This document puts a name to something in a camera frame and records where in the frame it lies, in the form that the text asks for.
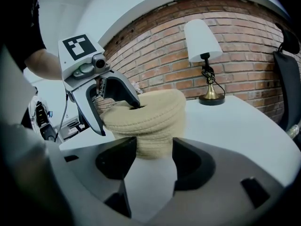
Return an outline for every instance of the knitted fabric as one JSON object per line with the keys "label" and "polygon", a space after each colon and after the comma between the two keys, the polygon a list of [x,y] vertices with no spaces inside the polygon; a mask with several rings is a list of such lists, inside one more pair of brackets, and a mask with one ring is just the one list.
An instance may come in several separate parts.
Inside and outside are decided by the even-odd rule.
{"label": "knitted fabric", "polygon": [[136,156],[154,159],[171,154],[173,137],[182,137],[185,126],[184,94],[176,89],[139,95],[140,107],[121,101],[101,115],[116,139],[137,137]]}

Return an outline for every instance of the red brick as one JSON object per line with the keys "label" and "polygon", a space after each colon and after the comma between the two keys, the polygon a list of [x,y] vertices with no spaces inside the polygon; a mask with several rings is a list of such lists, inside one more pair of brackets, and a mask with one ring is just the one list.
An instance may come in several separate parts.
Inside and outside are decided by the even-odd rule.
{"label": "red brick", "polygon": [[269,46],[273,46],[273,44],[274,44],[273,40],[269,40],[269,39],[265,39],[265,38],[262,38],[262,42],[264,45],[269,45]]}
{"label": "red brick", "polygon": [[165,85],[146,88],[144,89],[144,92],[150,92],[150,91],[162,90],[162,89],[172,89],[172,88],[173,88],[172,84],[165,84]]}
{"label": "red brick", "polygon": [[137,43],[137,44],[133,47],[133,50],[134,50],[134,51],[138,51],[138,50],[140,50],[141,48],[143,48],[143,47],[145,47],[145,46],[147,46],[147,45],[149,45],[149,44],[151,44],[151,43],[153,43],[153,42],[155,42],[155,41],[157,41],[157,40],[159,40],[159,39],[162,39],[162,38],[163,38],[163,37],[161,36],[160,33],[157,33],[157,34],[155,34],[155,35],[152,35],[151,37],[149,37],[149,38],[147,38],[147,39],[145,39],[145,40],[143,40],[143,41]]}
{"label": "red brick", "polygon": [[258,29],[253,29],[254,30],[254,35],[260,36],[260,37],[264,37],[264,38],[272,38],[272,36],[269,36],[267,32],[262,31],[262,30],[258,30]]}
{"label": "red brick", "polygon": [[165,65],[165,66],[162,66],[162,67],[155,68],[155,69],[149,70],[147,72],[144,72],[140,76],[141,76],[141,80],[143,81],[143,80],[148,79],[150,77],[161,75],[161,74],[164,74],[164,73],[167,73],[167,72],[170,72],[170,67],[168,65]]}
{"label": "red brick", "polygon": [[178,11],[179,9],[176,6],[167,6],[165,8],[161,8],[159,10],[156,10],[153,12],[153,14],[148,18],[148,21],[154,22],[158,18],[169,15],[171,13],[174,13]]}
{"label": "red brick", "polygon": [[164,16],[164,17],[161,17],[161,18],[158,18],[155,23],[156,25],[160,25],[160,24],[164,24],[166,22],[169,22],[169,21],[172,21],[174,19],[174,16],[172,14],[169,14],[167,16]]}
{"label": "red brick", "polygon": [[127,65],[128,63],[132,62],[133,60],[140,57],[139,51],[135,52],[134,54],[130,55],[129,57],[125,58],[121,61],[121,66]]}
{"label": "red brick", "polygon": [[218,42],[224,42],[224,38],[221,34],[215,34],[214,36]]}
{"label": "red brick", "polygon": [[248,27],[248,28],[258,28],[257,23],[246,21],[246,20],[239,20],[239,19],[232,19],[232,25]]}
{"label": "red brick", "polygon": [[147,54],[147,55],[144,55],[142,57],[139,57],[136,62],[137,62],[137,65],[142,65],[150,60],[153,60],[155,58],[158,58],[159,56],[162,56],[165,54],[165,51],[162,50],[162,49],[157,49],[153,52],[151,52],[150,54]]}
{"label": "red brick", "polygon": [[183,40],[185,39],[185,34],[183,32],[180,32],[180,33],[177,33],[177,34],[174,34],[174,35],[171,35],[169,37],[166,37],[160,41],[157,41],[156,42],[156,47],[157,48],[160,48],[160,47],[163,47],[167,44],[171,44],[173,42],[176,42],[176,41],[179,41],[179,40]]}
{"label": "red brick", "polygon": [[248,74],[247,73],[234,73],[233,74],[233,82],[247,81]]}
{"label": "red brick", "polygon": [[180,81],[175,84],[177,89],[187,89],[193,87],[192,80],[190,81]]}
{"label": "red brick", "polygon": [[244,53],[233,53],[230,54],[231,61],[245,61],[246,57]]}
{"label": "red brick", "polygon": [[248,93],[235,93],[236,97],[238,97],[241,100],[247,100],[248,99]]}
{"label": "red brick", "polygon": [[117,51],[117,56],[123,54],[125,51],[134,46],[138,41],[136,39],[130,41],[127,45],[123,46],[120,50]]}
{"label": "red brick", "polygon": [[268,31],[268,32],[270,32],[270,33],[278,35],[278,30],[276,30],[274,28],[271,28],[269,26],[265,26],[265,30]]}
{"label": "red brick", "polygon": [[250,44],[250,50],[252,52],[259,52],[259,53],[272,53],[275,51],[273,47],[259,45],[259,44]]}
{"label": "red brick", "polygon": [[255,63],[254,70],[273,71],[274,64],[272,64],[272,63]]}
{"label": "red brick", "polygon": [[273,55],[263,54],[262,58],[263,58],[263,61],[265,61],[265,62],[270,62],[270,63],[274,62],[274,56]]}
{"label": "red brick", "polygon": [[131,63],[129,63],[128,65],[124,66],[126,71],[129,71],[131,69],[134,69],[136,67],[136,61],[132,61]]}
{"label": "red brick", "polygon": [[247,61],[264,61],[262,54],[257,53],[246,53]]}
{"label": "red brick", "polygon": [[241,42],[238,34],[224,34],[224,39],[226,42]]}
{"label": "red brick", "polygon": [[118,69],[120,73],[125,73],[127,71],[126,66],[122,67],[121,69]]}
{"label": "red brick", "polygon": [[208,9],[205,8],[205,7],[202,7],[202,8],[190,8],[190,9],[187,9],[187,10],[182,10],[182,11],[175,12],[175,13],[173,13],[173,16],[175,18],[176,17],[184,17],[184,16],[187,16],[187,15],[204,13],[204,12],[207,12],[207,11],[208,11]]}
{"label": "red brick", "polygon": [[165,75],[165,81],[176,81],[180,79],[186,79],[191,77],[200,76],[202,74],[202,70],[200,68],[188,69],[181,72],[174,72]]}
{"label": "red brick", "polygon": [[183,58],[188,58],[187,50],[182,50],[180,52],[176,52],[170,55],[166,55],[160,59],[161,64],[167,64],[176,60],[180,60]]}
{"label": "red brick", "polygon": [[244,9],[244,8],[224,7],[224,9],[228,12],[233,12],[233,13],[243,13],[243,14],[248,14],[249,13],[249,11]]}
{"label": "red brick", "polygon": [[123,58],[126,58],[126,57],[130,56],[132,53],[133,53],[133,49],[130,48],[130,49],[128,49],[126,52],[124,52],[124,53],[122,54],[122,56],[123,56]]}
{"label": "red brick", "polygon": [[253,106],[254,107],[264,106],[264,100],[263,99],[253,100]]}
{"label": "red brick", "polygon": [[184,17],[184,20],[185,20],[185,22],[189,22],[194,19],[204,19],[204,18],[205,18],[204,15],[199,13],[199,14],[188,15],[188,16]]}
{"label": "red brick", "polygon": [[259,81],[255,84],[256,89],[275,88],[279,86],[280,84],[277,81]]}
{"label": "red brick", "polygon": [[139,88],[141,88],[141,89],[146,88],[148,86],[149,86],[148,81],[139,82]]}
{"label": "red brick", "polygon": [[139,66],[139,67],[136,67],[128,72],[126,72],[124,75],[127,77],[127,78],[131,78],[132,76],[134,75],[137,75],[137,74],[140,74],[144,71],[143,69],[143,66]]}
{"label": "red brick", "polygon": [[210,66],[213,68],[215,74],[224,72],[222,65],[210,65]]}
{"label": "red brick", "polygon": [[111,67],[114,67],[116,64],[118,64],[120,61],[123,60],[122,55],[118,56],[114,61],[111,62]]}
{"label": "red brick", "polygon": [[178,43],[174,43],[174,44],[167,46],[166,49],[167,49],[167,54],[169,54],[169,53],[172,53],[172,52],[184,49],[184,48],[185,48],[184,43],[178,42]]}
{"label": "red brick", "polygon": [[139,21],[137,24],[135,24],[135,28],[138,29],[138,28],[142,28],[144,27],[146,24],[147,24],[147,20],[142,20],[142,21]]}
{"label": "red brick", "polygon": [[104,98],[99,98],[99,99],[96,99],[96,104],[97,105],[105,105],[105,104],[109,104],[109,103],[112,103],[113,100],[111,98],[109,99],[104,99]]}
{"label": "red brick", "polygon": [[208,10],[210,12],[218,12],[218,11],[223,11],[222,6],[210,6],[208,7]]}
{"label": "red brick", "polygon": [[170,27],[173,27],[175,25],[178,25],[178,24],[183,24],[185,21],[184,21],[184,18],[180,17],[180,18],[177,18],[177,19],[174,19],[172,21],[169,21],[167,23],[164,23],[164,24],[161,24],[153,29],[151,29],[151,33],[152,34],[155,34],[155,33],[158,33],[164,29],[167,29],[167,28],[170,28]]}
{"label": "red brick", "polygon": [[186,89],[186,90],[182,90],[182,92],[186,98],[189,98],[189,97],[197,97],[203,95],[207,92],[207,89],[206,88]]}
{"label": "red brick", "polygon": [[179,62],[173,63],[173,70],[181,70],[181,69],[186,69],[190,67],[188,59],[181,60]]}
{"label": "red brick", "polygon": [[162,75],[149,79],[149,85],[150,86],[159,85],[159,84],[163,84],[163,83],[164,83],[164,81],[163,81],[163,76]]}
{"label": "red brick", "polygon": [[241,34],[239,38],[241,42],[262,44],[262,38],[259,38],[257,36]]}
{"label": "red brick", "polygon": [[152,69],[152,68],[155,68],[158,66],[159,66],[159,61],[156,59],[156,60],[150,61],[147,64],[145,64],[144,69],[149,70],[149,69]]}
{"label": "red brick", "polygon": [[141,49],[140,52],[141,52],[141,55],[145,55],[145,54],[148,54],[148,53],[154,51],[155,49],[156,49],[155,44],[152,43],[149,46],[146,46],[143,49]]}
{"label": "red brick", "polygon": [[208,26],[214,26],[216,25],[215,19],[204,19],[203,20]]}
{"label": "red brick", "polygon": [[232,74],[216,75],[215,79],[216,79],[216,82],[218,82],[219,84],[225,84],[225,83],[232,82],[233,76],[232,76]]}
{"label": "red brick", "polygon": [[175,34],[175,33],[179,32],[179,31],[180,31],[179,27],[172,27],[172,28],[164,30],[162,32],[162,36],[167,37],[169,35],[172,35],[172,34]]}
{"label": "red brick", "polygon": [[177,3],[176,6],[178,7],[179,10],[185,10],[185,9],[196,7],[196,5],[191,1],[180,1]]}
{"label": "red brick", "polygon": [[132,78],[129,78],[128,79],[131,83],[133,83],[133,82],[139,82],[140,80],[139,80],[139,75],[136,75],[136,76],[134,76],[134,77],[132,77]]}
{"label": "red brick", "polygon": [[246,15],[246,14],[235,13],[235,16],[236,16],[236,18],[239,18],[239,19],[250,20],[250,19],[248,19],[249,15]]}
{"label": "red brick", "polygon": [[194,86],[195,87],[204,86],[206,84],[207,83],[206,83],[206,78],[205,77],[194,79]]}
{"label": "red brick", "polygon": [[264,104],[265,105],[270,105],[270,104],[274,104],[274,103],[277,103],[277,102],[279,102],[278,96],[269,97],[269,98],[264,99]]}
{"label": "red brick", "polygon": [[117,58],[117,52],[115,54],[113,54],[108,60],[111,63],[115,58]]}
{"label": "red brick", "polygon": [[251,72],[248,73],[248,78],[250,81],[272,80],[274,78],[274,73],[273,72]]}
{"label": "red brick", "polygon": [[151,35],[150,31],[146,31],[145,33],[143,33],[137,37],[137,41],[140,42],[140,41],[150,37],[150,35]]}
{"label": "red brick", "polygon": [[235,14],[227,13],[227,12],[212,12],[212,13],[204,13],[205,18],[235,18]]}
{"label": "red brick", "polygon": [[230,61],[230,55],[228,53],[223,53],[221,56],[209,60],[209,64],[224,63],[229,61]]}
{"label": "red brick", "polygon": [[246,90],[252,90],[252,89],[255,89],[254,82],[226,85],[227,92],[246,91]]}
{"label": "red brick", "polygon": [[244,43],[221,43],[220,44],[223,52],[232,51],[249,51],[249,46]]}

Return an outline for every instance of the black slot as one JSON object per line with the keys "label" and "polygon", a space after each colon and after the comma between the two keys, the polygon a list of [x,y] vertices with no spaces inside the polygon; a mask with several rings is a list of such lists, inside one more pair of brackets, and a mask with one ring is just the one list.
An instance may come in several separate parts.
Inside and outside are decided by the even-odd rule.
{"label": "black slot", "polygon": [[64,158],[65,158],[66,162],[69,162],[69,161],[74,161],[74,160],[78,159],[79,157],[76,155],[71,155],[71,156],[65,156]]}
{"label": "black slot", "polygon": [[265,201],[267,201],[267,199],[269,199],[269,194],[263,189],[263,187],[255,178],[246,178],[240,183],[248,194],[255,208],[260,207]]}

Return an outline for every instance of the white wall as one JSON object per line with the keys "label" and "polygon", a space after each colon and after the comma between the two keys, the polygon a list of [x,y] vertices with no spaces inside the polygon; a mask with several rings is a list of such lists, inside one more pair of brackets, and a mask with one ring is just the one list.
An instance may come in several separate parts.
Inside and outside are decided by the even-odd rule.
{"label": "white wall", "polygon": [[[92,0],[76,33],[88,32],[105,46],[110,39],[139,16],[173,0]],[[251,0],[269,7],[282,16],[284,8],[278,0]]]}

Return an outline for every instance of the human arm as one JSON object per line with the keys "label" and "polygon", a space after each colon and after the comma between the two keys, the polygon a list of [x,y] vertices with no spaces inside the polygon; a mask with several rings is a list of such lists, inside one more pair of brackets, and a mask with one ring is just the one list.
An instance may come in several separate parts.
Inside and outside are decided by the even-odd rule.
{"label": "human arm", "polygon": [[35,75],[48,80],[61,80],[59,58],[46,49],[39,49],[25,59],[27,68]]}

